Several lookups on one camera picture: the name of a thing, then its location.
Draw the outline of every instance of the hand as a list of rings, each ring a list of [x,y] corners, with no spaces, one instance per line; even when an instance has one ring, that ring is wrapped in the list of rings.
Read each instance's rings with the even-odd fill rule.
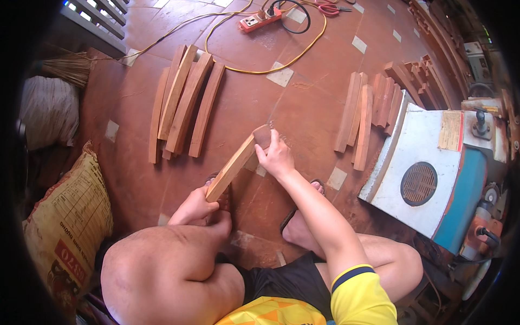
[[[169,225],[187,225],[190,221],[205,218],[210,213],[217,211],[218,202],[207,202],[208,186],[199,187],[190,193],[188,198],[175,211],[168,222]]]
[[[271,145],[267,155],[259,145],[255,145],[255,150],[260,166],[276,179],[295,170],[291,149],[280,139],[275,129],[271,130]]]

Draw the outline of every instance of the power strip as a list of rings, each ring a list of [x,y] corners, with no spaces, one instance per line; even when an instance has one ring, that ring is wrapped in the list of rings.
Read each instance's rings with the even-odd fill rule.
[[[255,29],[258,29],[262,26],[265,26],[273,21],[277,21],[282,18],[282,12],[278,8],[274,8],[275,14],[273,16],[269,16],[267,12],[265,12],[265,18],[262,19],[258,16],[258,14],[254,14],[252,16],[246,17],[240,20],[239,28],[246,33],[252,32]]]

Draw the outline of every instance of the navy stripe on sleeve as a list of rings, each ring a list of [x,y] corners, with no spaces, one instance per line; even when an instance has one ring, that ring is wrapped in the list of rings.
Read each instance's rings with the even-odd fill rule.
[[[340,285],[342,285],[345,281],[355,277],[356,275],[362,274],[362,273],[375,273],[374,269],[369,266],[361,266],[357,267],[355,269],[350,270],[349,272],[345,273],[344,275],[340,276],[340,278],[336,281],[334,286],[332,287],[332,292],[336,290]]]

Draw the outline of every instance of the sandal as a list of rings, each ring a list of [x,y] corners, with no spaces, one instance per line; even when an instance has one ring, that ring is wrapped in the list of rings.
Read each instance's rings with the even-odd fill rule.
[[[321,181],[321,179],[315,178],[315,179],[311,180],[309,183],[312,184],[316,181],[323,187],[322,195],[325,196],[325,192],[326,192],[325,184]],[[287,224],[289,223],[291,218],[294,216],[294,213],[296,213],[296,210],[298,210],[298,207],[295,205],[294,208],[289,212],[287,217],[285,217],[285,219],[282,221],[282,223],[280,223],[280,234],[282,234],[283,229],[285,228],[285,226],[287,226]]]
[[[209,175],[206,178],[206,181],[204,181],[204,185],[207,183],[207,181],[211,180],[212,178],[217,177],[218,173],[220,173],[220,171],[214,172],[211,175]],[[219,210],[231,212],[231,204],[230,204],[231,196],[229,195],[230,187],[231,187],[231,184],[224,190],[224,193],[222,193],[222,195],[217,200],[218,204],[220,205],[220,207],[218,208]]]

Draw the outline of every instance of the straw broom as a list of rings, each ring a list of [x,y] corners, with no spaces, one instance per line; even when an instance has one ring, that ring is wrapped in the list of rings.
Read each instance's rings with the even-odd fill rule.
[[[62,78],[79,88],[85,88],[90,72],[87,52],[68,53],[56,59],[40,61],[37,66],[41,71]]]

